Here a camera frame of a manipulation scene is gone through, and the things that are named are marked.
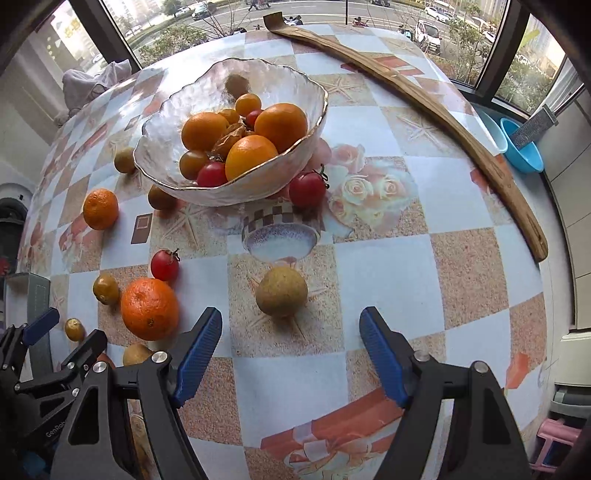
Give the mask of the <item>dark longan beside bowl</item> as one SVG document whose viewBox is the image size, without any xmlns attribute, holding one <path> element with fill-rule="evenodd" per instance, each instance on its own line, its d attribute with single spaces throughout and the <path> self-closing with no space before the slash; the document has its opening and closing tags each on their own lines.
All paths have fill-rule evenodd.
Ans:
<svg viewBox="0 0 591 480">
<path fill-rule="evenodd" d="M 152 185 L 147 195 L 149 205 L 158 211 L 170 211 L 176 208 L 177 200 L 161 190 L 156 185 Z"/>
</svg>

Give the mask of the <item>white tray box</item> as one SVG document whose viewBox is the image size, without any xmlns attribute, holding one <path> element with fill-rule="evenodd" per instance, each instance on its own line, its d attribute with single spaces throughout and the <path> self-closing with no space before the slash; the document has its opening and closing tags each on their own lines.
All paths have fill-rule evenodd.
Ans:
<svg viewBox="0 0 591 480">
<path fill-rule="evenodd" d="M 4 280 L 3 328 L 31 324 L 49 307 L 50 281 L 33 273 L 16 273 Z M 29 348 L 20 380 L 40 378 L 53 371 L 49 334 Z"/>
</svg>

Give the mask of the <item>yellow cherry tomato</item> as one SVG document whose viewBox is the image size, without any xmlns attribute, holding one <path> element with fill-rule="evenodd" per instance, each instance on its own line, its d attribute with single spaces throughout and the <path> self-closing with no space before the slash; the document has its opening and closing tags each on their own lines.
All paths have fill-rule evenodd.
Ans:
<svg viewBox="0 0 591 480">
<path fill-rule="evenodd" d="M 85 329 L 77 318 L 69 318 L 64 324 L 66 337 L 72 342 L 81 342 L 85 338 Z"/>
<path fill-rule="evenodd" d="M 96 300 L 103 305 L 111 306 L 119 300 L 118 284 L 110 274 L 100 274 L 93 283 L 92 291 Z"/>
</svg>

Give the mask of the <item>clear glass fruit bowl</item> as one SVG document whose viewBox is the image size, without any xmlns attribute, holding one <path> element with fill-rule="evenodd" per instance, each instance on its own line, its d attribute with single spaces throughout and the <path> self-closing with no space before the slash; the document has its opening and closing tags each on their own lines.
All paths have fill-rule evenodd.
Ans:
<svg viewBox="0 0 591 480">
<path fill-rule="evenodd" d="M 189 151 L 223 161 L 252 130 L 221 114 L 235 106 L 235 93 L 252 93 L 264 107 L 285 101 L 303 110 L 307 131 L 279 155 L 252 166 L 219 186 L 199 186 L 182 175 L 179 162 Z M 231 206 L 262 200 L 287 186 L 311 160 L 325 126 L 329 94 L 318 82 L 286 65 L 263 59 L 228 58 L 214 63 L 193 83 L 165 100 L 142 126 L 134 165 L 154 185 L 187 203 Z"/>
</svg>

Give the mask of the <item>brown longan near tray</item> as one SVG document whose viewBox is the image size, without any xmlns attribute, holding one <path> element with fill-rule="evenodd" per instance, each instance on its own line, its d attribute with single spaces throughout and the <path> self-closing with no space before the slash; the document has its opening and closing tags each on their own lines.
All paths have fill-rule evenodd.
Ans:
<svg viewBox="0 0 591 480">
<path fill-rule="evenodd" d="M 141 364 L 152 354 L 153 352 L 143 344 L 131 344 L 124 349 L 122 363 L 124 366 Z"/>
</svg>

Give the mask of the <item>small mandarin orange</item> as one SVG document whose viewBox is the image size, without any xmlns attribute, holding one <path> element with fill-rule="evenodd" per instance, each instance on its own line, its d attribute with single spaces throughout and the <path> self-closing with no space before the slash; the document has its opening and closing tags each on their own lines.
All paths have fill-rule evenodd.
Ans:
<svg viewBox="0 0 591 480">
<path fill-rule="evenodd" d="M 91 191 L 85 198 L 82 214 L 86 224 L 93 230 L 107 230 L 118 219 L 118 200 L 105 188 Z"/>
</svg>

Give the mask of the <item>brown longan fruit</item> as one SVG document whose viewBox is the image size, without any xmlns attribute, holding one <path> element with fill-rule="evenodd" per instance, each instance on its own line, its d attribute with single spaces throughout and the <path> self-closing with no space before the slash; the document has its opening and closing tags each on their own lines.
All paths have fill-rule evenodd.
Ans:
<svg viewBox="0 0 591 480">
<path fill-rule="evenodd" d="M 308 299 L 308 284 L 294 268 L 276 266 L 256 287 L 256 304 L 271 317 L 294 315 Z"/>
</svg>

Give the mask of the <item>pink plastic stool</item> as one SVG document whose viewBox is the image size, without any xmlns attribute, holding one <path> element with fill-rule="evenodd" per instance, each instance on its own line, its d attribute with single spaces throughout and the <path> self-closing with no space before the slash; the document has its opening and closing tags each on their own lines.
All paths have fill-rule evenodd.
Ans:
<svg viewBox="0 0 591 480">
<path fill-rule="evenodd" d="M 555 473 L 580 433 L 580 429 L 566 425 L 563 420 L 545 419 L 536 434 L 539 447 L 530 461 L 530 468 L 534 472 Z"/>
</svg>

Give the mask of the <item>washing machine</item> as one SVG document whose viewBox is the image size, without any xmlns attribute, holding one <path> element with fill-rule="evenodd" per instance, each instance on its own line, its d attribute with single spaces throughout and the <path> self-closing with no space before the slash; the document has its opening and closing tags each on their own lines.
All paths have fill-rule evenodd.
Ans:
<svg viewBox="0 0 591 480">
<path fill-rule="evenodd" d="M 3 183 L 0 191 L 1 279 L 16 271 L 18 250 L 32 194 L 17 183 Z"/>
</svg>

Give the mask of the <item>blue plastic basin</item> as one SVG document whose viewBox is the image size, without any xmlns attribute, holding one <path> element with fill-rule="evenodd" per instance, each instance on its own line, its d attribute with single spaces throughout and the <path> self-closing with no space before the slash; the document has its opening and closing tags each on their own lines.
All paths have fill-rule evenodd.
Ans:
<svg viewBox="0 0 591 480">
<path fill-rule="evenodd" d="M 518 148 L 510 138 L 510 135 L 518 130 L 519 124 L 512 119 L 501 118 L 499 125 L 507 140 L 508 147 L 505 157 L 509 163 L 524 174 L 542 173 L 544 171 L 544 162 L 536 144 L 530 142 Z"/>
</svg>

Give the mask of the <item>checkered fruit tablecloth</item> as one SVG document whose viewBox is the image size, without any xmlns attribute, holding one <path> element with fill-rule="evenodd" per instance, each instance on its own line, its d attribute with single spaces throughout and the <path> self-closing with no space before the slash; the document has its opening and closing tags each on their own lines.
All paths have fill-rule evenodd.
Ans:
<svg viewBox="0 0 591 480">
<path fill-rule="evenodd" d="M 298 216 L 284 197 L 209 209 L 148 203 L 140 172 L 118 173 L 161 103 L 211 64 L 259 58 L 303 71 L 329 93 L 315 166 L 329 191 L 320 214 Z M 93 190 L 118 200 L 118 219 L 93 230 L 82 207 Z M 541 273 L 519 229 L 481 173 L 440 129 L 344 63 L 263 31 L 184 51 L 103 93 L 57 133 L 41 171 L 18 267 L 51 282 L 63 318 L 101 329 L 120 363 L 135 342 L 92 285 L 120 287 L 178 250 L 178 327 L 205 308 L 221 341 L 197 395 L 179 415 L 212 479 L 370 479 L 400 411 L 379 389 L 359 335 L 375 306 L 417 349 L 453 365 L 485 361 L 507 391 L 520 433 L 543 420 L 547 320 Z M 308 299 L 276 318 L 256 287 L 276 266 L 297 270 Z"/>
</svg>

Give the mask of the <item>large mandarin orange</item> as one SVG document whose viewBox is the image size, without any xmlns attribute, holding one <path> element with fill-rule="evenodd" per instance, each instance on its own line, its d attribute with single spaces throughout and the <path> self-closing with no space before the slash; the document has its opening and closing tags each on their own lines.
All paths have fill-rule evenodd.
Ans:
<svg viewBox="0 0 591 480">
<path fill-rule="evenodd" d="M 145 341 L 162 340 L 178 326 L 179 305 L 174 290 L 165 282 L 142 277 L 132 281 L 120 300 L 125 327 Z"/>
</svg>

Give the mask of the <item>long wooden board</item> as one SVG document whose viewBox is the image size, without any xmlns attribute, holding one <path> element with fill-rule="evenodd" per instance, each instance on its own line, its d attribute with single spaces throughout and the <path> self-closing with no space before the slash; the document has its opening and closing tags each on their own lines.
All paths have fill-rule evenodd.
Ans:
<svg viewBox="0 0 591 480">
<path fill-rule="evenodd" d="M 496 191 L 520 229 L 533 259 L 538 263 L 546 260 L 549 254 L 546 236 L 512 175 L 501 167 L 496 157 L 458 122 L 441 102 L 412 83 L 406 76 L 387 68 L 376 59 L 308 30 L 287 25 L 280 12 L 267 14 L 263 17 L 263 23 L 273 34 L 311 46 L 356 67 L 363 74 L 382 84 L 384 88 L 399 94 L 407 103 L 445 131 L 462 147 Z"/>
</svg>

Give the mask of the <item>light teal plastic basin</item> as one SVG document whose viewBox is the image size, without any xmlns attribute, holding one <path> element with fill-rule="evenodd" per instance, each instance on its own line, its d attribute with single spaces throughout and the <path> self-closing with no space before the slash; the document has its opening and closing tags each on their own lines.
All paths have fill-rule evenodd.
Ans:
<svg viewBox="0 0 591 480">
<path fill-rule="evenodd" d="M 474 109 L 486 130 L 486 133 L 480 137 L 481 143 L 493 156 L 505 154 L 508 142 L 499 124 L 483 108 L 475 105 Z"/>
</svg>

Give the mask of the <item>brown longan behind bowl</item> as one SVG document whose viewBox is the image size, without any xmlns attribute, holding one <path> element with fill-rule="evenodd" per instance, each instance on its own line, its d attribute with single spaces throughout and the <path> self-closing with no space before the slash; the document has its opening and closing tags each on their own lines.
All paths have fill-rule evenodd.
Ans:
<svg viewBox="0 0 591 480">
<path fill-rule="evenodd" d="M 115 169 L 122 174 L 131 174 L 135 170 L 133 147 L 125 147 L 116 151 L 113 159 Z"/>
</svg>

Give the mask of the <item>red cherry tomato near bowl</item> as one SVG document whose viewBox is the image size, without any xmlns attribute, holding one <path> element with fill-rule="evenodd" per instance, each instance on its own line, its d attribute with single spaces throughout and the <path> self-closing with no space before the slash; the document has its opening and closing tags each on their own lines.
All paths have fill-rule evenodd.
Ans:
<svg viewBox="0 0 591 480">
<path fill-rule="evenodd" d="M 298 208 L 318 208 L 329 189 L 329 177 L 325 165 L 294 177 L 288 185 L 290 202 Z"/>
</svg>

